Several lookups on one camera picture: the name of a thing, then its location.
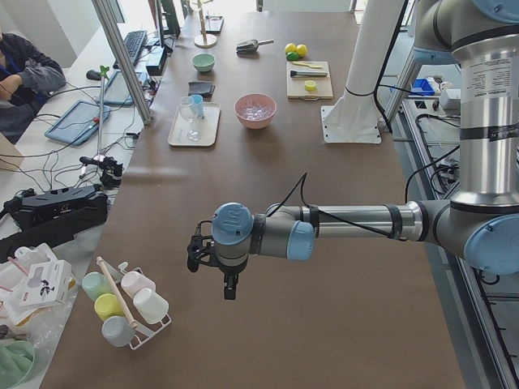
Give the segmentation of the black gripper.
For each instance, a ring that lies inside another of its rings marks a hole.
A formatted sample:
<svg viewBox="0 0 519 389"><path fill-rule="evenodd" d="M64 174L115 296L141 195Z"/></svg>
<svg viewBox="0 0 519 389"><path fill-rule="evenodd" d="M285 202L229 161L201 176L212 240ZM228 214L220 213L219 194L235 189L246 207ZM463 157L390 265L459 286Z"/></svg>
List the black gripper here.
<svg viewBox="0 0 519 389"><path fill-rule="evenodd" d="M196 233L191 236L187 247L187 268L190 272L197 272L199 266L218 267L212 236ZM224 299L235 300L239 274L226 272L224 274Z"/></svg>

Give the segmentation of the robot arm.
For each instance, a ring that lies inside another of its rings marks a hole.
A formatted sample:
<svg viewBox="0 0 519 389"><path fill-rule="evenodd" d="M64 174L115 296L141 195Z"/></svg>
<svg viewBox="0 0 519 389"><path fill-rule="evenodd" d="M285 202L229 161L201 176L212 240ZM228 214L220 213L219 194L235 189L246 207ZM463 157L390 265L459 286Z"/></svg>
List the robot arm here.
<svg viewBox="0 0 519 389"><path fill-rule="evenodd" d="M456 191L447 199L402 205L272 205L253 214L220 206L212 231L196 231L187 266L216 267L224 297L236 297L250 255L306 260L316 239L386 237L429 242L497 276L518 270L518 4L515 1L421 1L414 58L461 68Z"/></svg>

